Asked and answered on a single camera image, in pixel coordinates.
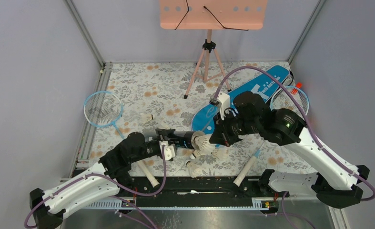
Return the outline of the black shuttlecock tube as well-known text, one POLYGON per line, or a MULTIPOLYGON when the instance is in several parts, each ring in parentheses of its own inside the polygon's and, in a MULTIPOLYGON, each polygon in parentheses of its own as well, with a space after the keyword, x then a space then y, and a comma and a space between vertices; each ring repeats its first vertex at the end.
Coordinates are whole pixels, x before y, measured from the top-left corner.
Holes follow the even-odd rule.
POLYGON ((173 131, 166 136, 166 140, 170 144, 174 144, 177 148, 187 148, 198 150, 199 146, 194 142, 195 138, 204 136, 202 131, 173 131))

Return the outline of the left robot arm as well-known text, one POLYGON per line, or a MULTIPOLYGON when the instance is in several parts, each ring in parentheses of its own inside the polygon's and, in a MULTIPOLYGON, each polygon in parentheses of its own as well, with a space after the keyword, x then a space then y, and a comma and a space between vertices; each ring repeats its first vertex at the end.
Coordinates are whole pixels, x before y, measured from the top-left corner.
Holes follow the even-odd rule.
POLYGON ((118 194, 143 197, 159 194, 165 186, 166 175, 161 184, 153 186, 153 192, 141 192, 134 189, 129 171, 133 163, 152 156, 166 162, 166 150, 176 152, 175 139, 175 129, 156 129, 152 135, 133 132, 79 175, 52 189, 34 189, 30 192, 30 213, 24 227, 55 229, 79 209, 118 194), (29 225, 31 217, 34 226, 29 225))

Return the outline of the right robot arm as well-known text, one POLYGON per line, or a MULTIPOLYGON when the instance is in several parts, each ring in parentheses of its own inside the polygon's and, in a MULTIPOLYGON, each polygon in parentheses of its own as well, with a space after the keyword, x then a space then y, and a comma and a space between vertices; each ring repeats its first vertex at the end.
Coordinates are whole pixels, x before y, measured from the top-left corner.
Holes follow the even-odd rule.
POLYGON ((352 165, 335 153, 327 154, 327 146, 312 136, 304 119, 294 111, 271 110, 259 94, 250 91, 239 94, 232 102, 229 99, 229 95, 220 94, 210 100, 220 108, 213 117, 210 143, 231 146, 243 135, 259 134, 294 152, 315 170, 311 174, 293 174, 266 169, 258 180, 263 196, 275 192, 314 196, 339 209, 361 202, 363 190, 359 184, 368 178, 366 166, 352 165))

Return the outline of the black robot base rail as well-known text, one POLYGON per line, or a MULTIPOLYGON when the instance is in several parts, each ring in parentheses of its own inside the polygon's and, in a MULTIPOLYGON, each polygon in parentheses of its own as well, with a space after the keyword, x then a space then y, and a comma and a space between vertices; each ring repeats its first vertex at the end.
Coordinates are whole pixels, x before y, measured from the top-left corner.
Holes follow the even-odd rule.
POLYGON ((244 178, 237 186, 234 177, 168 177, 158 194, 145 177, 134 177, 131 189, 149 197, 121 190, 118 197, 130 199, 141 208, 268 208, 282 197, 257 176, 244 178))

